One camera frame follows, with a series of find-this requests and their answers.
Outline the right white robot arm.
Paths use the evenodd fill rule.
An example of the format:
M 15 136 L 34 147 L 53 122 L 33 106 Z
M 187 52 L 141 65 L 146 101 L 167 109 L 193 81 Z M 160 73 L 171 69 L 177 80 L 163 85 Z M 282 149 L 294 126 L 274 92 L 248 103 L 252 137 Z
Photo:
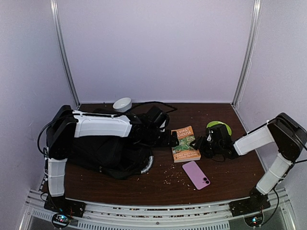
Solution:
M 232 138 L 229 125 L 212 121 L 207 124 L 205 135 L 195 138 L 190 146 L 206 158 L 222 155 L 228 159 L 236 159 L 268 146 L 275 148 L 274 161 L 251 190 L 251 197 L 246 200 L 246 208 L 254 212 L 264 204 L 264 196 L 284 180 L 299 162 L 302 151 L 307 149 L 306 144 L 306 129 L 288 114 L 280 113 L 236 140 Z

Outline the black student backpack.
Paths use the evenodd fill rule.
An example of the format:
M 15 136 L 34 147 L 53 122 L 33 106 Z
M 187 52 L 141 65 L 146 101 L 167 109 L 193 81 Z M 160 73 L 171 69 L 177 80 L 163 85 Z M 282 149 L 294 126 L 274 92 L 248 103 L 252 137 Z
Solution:
M 169 123 L 157 106 L 143 114 L 82 115 L 70 143 L 68 162 L 116 179 L 147 173 L 154 162 L 153 143 Z

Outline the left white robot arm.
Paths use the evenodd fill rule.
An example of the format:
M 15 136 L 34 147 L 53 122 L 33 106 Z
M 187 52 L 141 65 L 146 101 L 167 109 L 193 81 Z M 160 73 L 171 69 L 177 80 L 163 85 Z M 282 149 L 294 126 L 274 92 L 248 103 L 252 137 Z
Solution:
M 93 112 L 62 106 L 46 127 L 48 191 L 59 213 L 69 209 L 64 199 L 67 162 L 116 179 L 143 174 L 151 168 L 153 148 L 175 147 L 177 134 L 167 128 L 169 113 L 152 103 L 148 112 Z

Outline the orange paperback book underneath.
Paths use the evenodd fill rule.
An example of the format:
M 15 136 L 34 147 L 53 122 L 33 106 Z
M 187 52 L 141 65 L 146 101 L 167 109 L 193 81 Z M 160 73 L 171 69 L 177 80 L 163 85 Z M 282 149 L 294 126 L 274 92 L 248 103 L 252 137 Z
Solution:
M 179 144 L 171 148 L 174 163 L 197 161 L 201 159 L 200 152 L 190 146 L 191 142 L 196 140 L 192 126 L 175 129 L 172 130 L 172 132 L 176 132 L 179 141 Z

